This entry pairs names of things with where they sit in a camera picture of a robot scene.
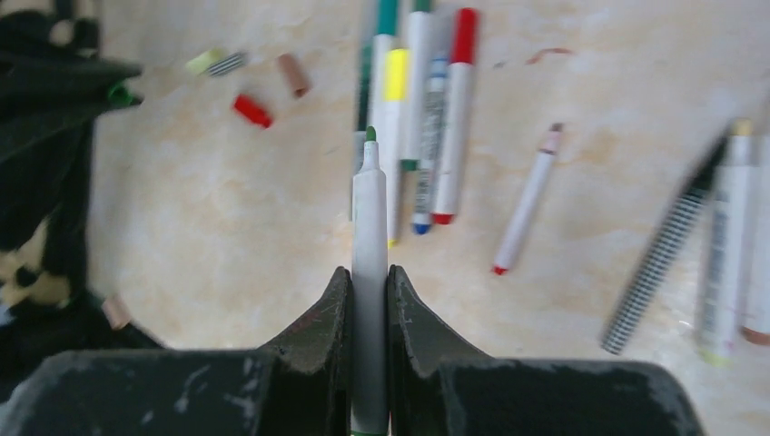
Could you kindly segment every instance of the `red marker cap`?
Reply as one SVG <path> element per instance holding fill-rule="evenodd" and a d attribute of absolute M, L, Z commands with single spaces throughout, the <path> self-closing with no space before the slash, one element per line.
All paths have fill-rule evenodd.
<path fill-rule="evenodd" d="M 434 213 L 433 214 L 433 222 L 440 225 L 452 224 L 452 220 L 454 218 L 455 218 L 455 215 L 451 213 Z"/>
<path fill-rule="evenodd" d="M 255 101 L 249 98 L 248 95 L 239 94 L 235 99 L 235 103 L 232 104 L 232 108 L 245 116 L 246 119 L 254 124 L 259 124 L 265 129 L 272 124 L 272 118 L 270 114 L 262 109 Z"/>
<path fill-rule="evenodd" d="M 452 47 L 450 64 L 462 62 L 473 64 L 476 54 L 476 23 L 479 20 L 479 12 L 472 7 L 463 7 L 458 11 L 457 33 L 455 44 Z"/>

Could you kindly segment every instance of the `beige table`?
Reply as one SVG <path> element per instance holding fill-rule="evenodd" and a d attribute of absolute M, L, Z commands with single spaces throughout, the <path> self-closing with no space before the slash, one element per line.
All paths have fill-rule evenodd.
<path fill-rule="evenodd" d="M 756 116 L 765 98 L 770 3 L 474 6 L 484 17 L 459 218 L 420 238 L 406 229 L 391 262 L 486 352 L 608 359 L 597 337 L 676 186 L 728 119 Z M 99 123 L 92 283 L 170 346 L 261 344 L 350 264 L 360 16 L 351 0 L 104 2 L 106 52 L 146 65 L 133 83 L 146 101 Z M 184 63 L 215 46 L 247 51 L 248 67 L 190 77 Z M 525 65 L 552 46 L 575 54 Z M 273 62 L 287 51 L 314 83 L 299 101 Z M 232 113 L 241 90 L 271 108 L 273 127 Z M 566 142 L 526 253 L 495 277 L 496 243 L 554 122 Z M 625 357 L 674 373 L 712 434 L 767 434 L 770 350 L 740 342 L 735 366 L 717 370 L 693 346 L 702 233 Z"/>

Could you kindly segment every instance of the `checkered pattern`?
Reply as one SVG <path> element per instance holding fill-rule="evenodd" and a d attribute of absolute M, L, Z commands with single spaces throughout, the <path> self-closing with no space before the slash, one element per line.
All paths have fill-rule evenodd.
<path fill-rule="evenodd" d="M 695 226 L 707 196 L 707 190 L 693 187 L 679 197 L 607 328 L 601 343 L 604 350 L 613 354 L 623 351 L 657 288 L 666 278 L 668 268 Z"/>
<path fill-rule="evenodd" d="M 213 77 L 219 77 L 228 74 L 232 70 L 241 68 L 244 65 L 246 65 L 246 53 L 238 52 L 225 57 L 221 61 L 210 66 L 206 71 Z"/>

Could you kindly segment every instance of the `yellow marker cap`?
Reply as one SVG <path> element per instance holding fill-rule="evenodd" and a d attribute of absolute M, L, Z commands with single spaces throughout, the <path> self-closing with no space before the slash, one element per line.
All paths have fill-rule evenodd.
<path fill-rule="evenodd" d="M 738 118 L 733 122 L 733 136 L 751 136 L 751 120 Z"/>
<path fill-rule="evenodd" d="M 226 53 L 224 50 L 220 48 L 213 48 L 207 52 L 203 52 L 187 62 L 187 64 L 184 65 L 185 68 L 187 68 L 187 71 L 193 74 L 203 74 L 205 71 L 212 66 L 213 64 L 216 64 L 217 62 L 221 61 L 225 57 Z"/>
<path fill-rule="evenodd" d="M 386 102 L 403 100 L 407 97 L 407 67 L 409 50 L 397 48 L 388 52 L 385 63 L 385 92 Z"/>

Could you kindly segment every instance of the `marker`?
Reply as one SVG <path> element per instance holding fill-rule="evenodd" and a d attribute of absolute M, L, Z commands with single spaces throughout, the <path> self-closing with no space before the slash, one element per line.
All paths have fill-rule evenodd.
<path fill-rule="evenodd" d="M 407 112 L 401 152 L 401 168 L 404 171 L 416 171 L 420 157 L 425 81 L 428 78 L 430 62 L 431 25 L 430 0 L 415 0 L 414 11 L 409 15 L 407 33 L 407 47 L 410 50 L 410 85 L 407 90 Z"/>
<path fill-rule="evenodd" d="M 498 254 L 495 256 L 492 272 L 497 275 L 503 275 L 510 269 L 521 253 L 524 237 L 527 235 L 529 224 L 532 221 L 532 214 L 538 206 L 538 200 L 548 180 L 548 173 L 556 158 L 561 130 L 562 123 L 553 124 L 550 132 L 548 132 L 546 143 L 538 151 L 535 166 L 529 172 L 527 184 L 524 185 L 524 192 L 521 194 L 521 199 L 518 201 L 518 206 L 510 219 L 510 223 L 508 223 L 508 229 L 503 236 Z"/>
<path fill-rule="evenodd" d="M 399 0 L 380 0 L 377 34 L 374 35 L 373 51 L 371 54 L 372 65 L 369 95 L 369 124 L 380 132 L 380 136 L 385 132 L 383 130 L 383 112 L 385 109 L 382 96 L 388 72 L 388 53 L 395 46 L 398 17 Z M 381 149 L 380 161 L 385 163 Z"/>
<path fill-rule="evenodd" d="M 373 127 L 366 130 L 363 165 L 353 177 L 353 434 L 388 433 L 385 282 L 388 236 L 385 173 Z"/>
<path fill-rule="evenodd" d="M 718 137 L 704 164 L 695 173 L 695 178 L 684 187 L 658 226 L 660 230 L 647 248 L 607 323 L 600 343 L 603 350 L 618 355 L 634 336 L 647 306 L 655 298 L 671 264 L 703 214 L 709 193 L 714 186 L 716 167 L 723 160 L 728 142 L 728 135 L 721 134 Z"/>
<path fill-rule="evenodd" d="M 441 122 L 444 115 L 444 92 L 447 88 L 448 60 L 444 54 L 430 63 L 428 92 L 425 95 L 425 117 L 422 127 L 420 147 L 420 172 L 417 179 L 417 199 L 414 203 L 412 224 L 414 233 L 425 234 L 430 230 L 432 218 L 430 209 L 433 205 L 436 160 L 441 145 Z"/>
<path fill-rule="evenodd" d="M 383 124 L 380 133 L 382 148 L 382 171 L 385 173 L 388 209 L 388 247 L 392 247 L 399 239 L 399 197 L 400 197 L 400 165 L 399 145 L 401 111 L 406 97 L 407 64 L 409 52 L 403 48 L 390 50 L 388 54 L 388 72 L 383 99 Z"/>
<path fill-rule="evenodd" d="M 700 351 L 716 366 L 728 363 L 738 330 L 746 278 L 745 238 L 752 187 L 751 122 L 735 121 L 725 160 L 716 168 L 716 196 L 704 274 Z"/>
<path fill-rule="evenodd" d="M 353 168 L 350 177 L 350 204 L 348 207 L 348 220 L 353 221 L 353 177 L 359 173 L 363 165 L 363 149 L 366 143 L 366 132 L 353 132 Z"/>
<path fill-rule="evenodd" d="M 770 134 L 762 138 L 759 161 L 759 186 L 752 193 L 756 202 L 754 256 L 741 333 L 747 341 L 766 346 L 770 345 Z"/>
<path fill-rule="evenodd" d="M 476 43 L 476 9 L 464 7 L 457 14 L 457 34 L 449 64 L 447 113 L 441 138 L 441 159 L 433 222 L 449 224 L 458 211 L 460 172 L 468 140 L 473 56 Z"/>
<path fill-rule="evenodd" d="M 371 45 L 374 32 L 377 30 L 377 11 L 375 8 L 362 8 L 361 40 L 359 53 L 359 89 L 358 107 L 356 110 L 355 126 L 353 128 L 353 171 L 350 174 L 350 190 L 348 192 L 348 220 L 353 220 L 353 177 L 358 173 L 363 162 L 363 143 L 366 138 L 366 127 L 369 122 L 369 94 L 371 86 Z"/>

